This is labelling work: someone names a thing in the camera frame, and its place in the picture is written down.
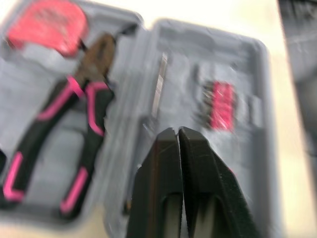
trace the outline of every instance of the pliers jaw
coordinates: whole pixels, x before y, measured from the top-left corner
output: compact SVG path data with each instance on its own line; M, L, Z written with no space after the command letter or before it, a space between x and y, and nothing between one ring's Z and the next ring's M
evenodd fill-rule
M87 48L74 78L81 87L89 82L106 82L106 76L115 54L115 38L104 33L95 43Z

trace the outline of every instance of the white table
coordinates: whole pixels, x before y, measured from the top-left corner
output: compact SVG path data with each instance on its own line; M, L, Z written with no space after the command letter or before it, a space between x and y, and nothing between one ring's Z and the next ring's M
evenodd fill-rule
M157 19L167 17L251 36L264 42L270 54L285 236L317 237L312 174L304 153L301 120L277 0L96 1L138 12L148 28ZM0 22L17 2L1 1ZM95 238L106 238L104 212L101 206L97 207L86 223L66 233L2 224L0 234L4 238L88 238L92 234Z

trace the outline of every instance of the tool kit case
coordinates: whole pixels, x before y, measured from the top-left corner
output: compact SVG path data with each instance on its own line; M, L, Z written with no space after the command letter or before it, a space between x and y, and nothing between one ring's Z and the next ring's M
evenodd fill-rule
M74 72L83 56L79 51L63 57L56 50L32 43L20 49L8 44L8 30L32 2L21 1L0 31L0 148L8 160L2 184L20 138L46 96L58 79ZM65 230L85 222L93 209L102 205L109 237L125 237L129 216L124 214L123 204L131 167L135 160L142 163L155 138L140 138L140 130L150 118L160 62L166 54L155 134L169 127L177 133L185 126L204 135L235 174L262 235L279 237L282 217L265 46L255 39L169 19L161 19L147 30L134 12L89 1L72 2L87 17L89 29L82 39L87 46L103 32L115 34L128 24L139 24L134 36L122 36L117 42L108 74L115 85L115 99L107 109L105 141L95 173L80 214L72 219L60 217L59 203L75 176L87 132L86 101L81 100L45 141L23 202L14 208L0 208L1 222ZM229 103L223 104L229 107L226 123L230 125L219 126L215 113L206 109L219 105L215 95L210 105L206 103L208 84L213 89L215 84L230 86Z

